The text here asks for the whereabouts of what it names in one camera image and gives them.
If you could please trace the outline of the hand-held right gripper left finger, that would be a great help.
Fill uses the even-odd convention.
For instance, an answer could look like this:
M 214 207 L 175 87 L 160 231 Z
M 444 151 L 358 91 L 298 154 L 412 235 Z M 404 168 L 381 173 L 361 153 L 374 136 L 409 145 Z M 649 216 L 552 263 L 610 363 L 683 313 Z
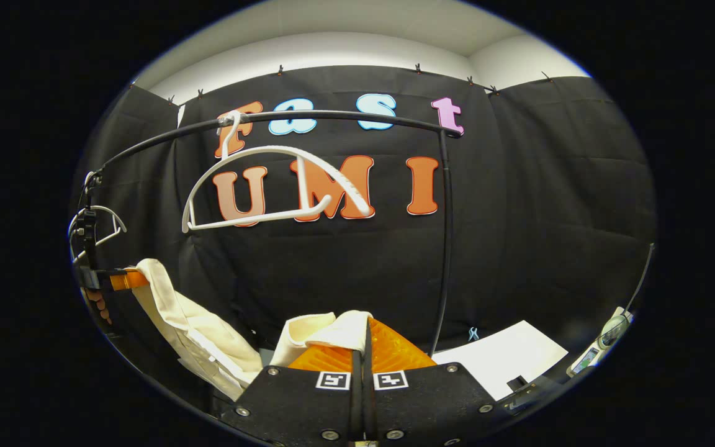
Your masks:
M 267 366 L 220 421 L 258 443 L 363 441 L 362 354 L 350 359 L 350 372 Z

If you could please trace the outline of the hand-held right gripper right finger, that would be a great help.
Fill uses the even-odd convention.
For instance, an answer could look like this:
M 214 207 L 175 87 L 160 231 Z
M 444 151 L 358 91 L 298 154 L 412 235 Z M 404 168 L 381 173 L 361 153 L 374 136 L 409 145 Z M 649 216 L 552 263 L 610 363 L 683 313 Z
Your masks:
M 460 363 L 437 364 L 369 318 L 364 432 L 376 445 L 476 445 L 507 422 L 497 402 Z

